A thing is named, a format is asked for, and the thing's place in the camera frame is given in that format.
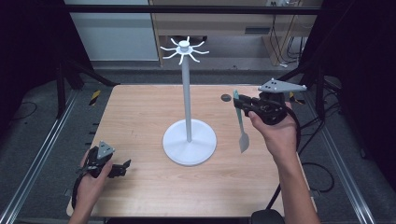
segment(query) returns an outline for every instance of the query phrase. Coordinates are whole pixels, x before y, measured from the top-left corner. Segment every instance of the white round base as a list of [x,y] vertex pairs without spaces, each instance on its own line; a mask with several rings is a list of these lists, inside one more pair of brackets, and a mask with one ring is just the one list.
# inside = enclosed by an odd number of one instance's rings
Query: white round base
[[191,142],[187,141],[186,120],[172,124],[163,135],[163,149],[174,162],[193,166],[212,156],[216,149],[216,135],[206,123],[191,120]]

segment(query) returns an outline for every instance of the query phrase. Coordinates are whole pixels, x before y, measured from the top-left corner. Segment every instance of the human hand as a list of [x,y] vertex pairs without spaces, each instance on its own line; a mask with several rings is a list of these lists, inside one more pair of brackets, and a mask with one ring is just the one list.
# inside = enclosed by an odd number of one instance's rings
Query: human hand
[[[85,153],[81,160],[80,167],[84,166],[84,162],[88,156],[89,150]],[[108,161],[102,168],[102,172],[97,178],[90,174],[85,174],[78,186],[77,203],[73,215],[70,217],[69,223],[87,223],[91,215],[92,209],[98,201],[108,174],[113,166],[112,161]]]
[[290,157],[296,156],[296,123],[290,115],[287,115],[276,125],[267,125],[253,111],[248,113],[250,121],[264,137],[265,145],[273,155],[275,162],[287,161]]

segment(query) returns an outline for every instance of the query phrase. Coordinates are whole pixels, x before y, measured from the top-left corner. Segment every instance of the wooden tabletop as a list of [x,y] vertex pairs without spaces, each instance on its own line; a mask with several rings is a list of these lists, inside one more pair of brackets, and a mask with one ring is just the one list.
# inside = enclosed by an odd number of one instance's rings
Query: wooden tabletop
[[[115,164],[131,159],[123,177],[108,179],[94,217],[250,217],[270,201],[278,185],[276,165],[260,133],[243,117],[250,139],[239,149],[233,101],[222,94],[258,97],[258,86],[191,85],[191,117],[212,127],[217,147],[204,163],[186,167],[163,151],[163,134],[184,119],[181,85],[114,88],[92,146],[104,140]],[[281,197],[274,208],[283,215]],[[67,214],[72,214],[70,204]]]

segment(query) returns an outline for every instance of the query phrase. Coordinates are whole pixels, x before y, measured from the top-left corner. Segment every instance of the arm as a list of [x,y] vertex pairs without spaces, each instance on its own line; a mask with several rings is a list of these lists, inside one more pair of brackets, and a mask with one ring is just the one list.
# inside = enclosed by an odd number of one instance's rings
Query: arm
[[[88,151],[82,159],[81,164],[83,164],[87,155]],[[92,177],[90,174],[86,174],[84,177],[82,177],[78,186],[76,208],[73,212],[73,215],[69,219],[69,224],[88,223],[92,209],[98,201],[100,194],[102,193],[107,176],[110,173],[112,166],[113,163],[108,161],[103,167],[101,174],[99,174],[97,178]]]
[[287,116],[277,125],[269,126],[252,111],[249,117],[276,163],[286,223],[320,223],[297,158],[294,120]]

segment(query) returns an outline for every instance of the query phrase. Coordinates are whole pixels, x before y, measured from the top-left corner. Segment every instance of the white mug tree stand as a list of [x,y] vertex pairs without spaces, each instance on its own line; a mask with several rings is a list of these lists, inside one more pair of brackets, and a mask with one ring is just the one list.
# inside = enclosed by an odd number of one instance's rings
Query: white mug tree stand
[[166,130],[163,135],[163,149],[166,155],[177,164],[194,166],[203,163],[212,156],[216,149],[217,139],[215,132],[208,124],[198,119],[191,119],[189,57],[184,56],[190,56],[194,61],[199,62],[191,54],[193,52],[207,54],[209,51],[195,50],[194,48],[202,46],[205,41],[199,45],[190,46],[189,36],[187,40],[182,40],[179,43],[176,43],[173,38],[171,40],[177,46],[176,48],[161,47],[161,49],[176,51],[169,57],[163,57],[164,59],[173,58],[177,54],[181,55],[179,65],[181,65],[182,71],[186,118],[177,121]]

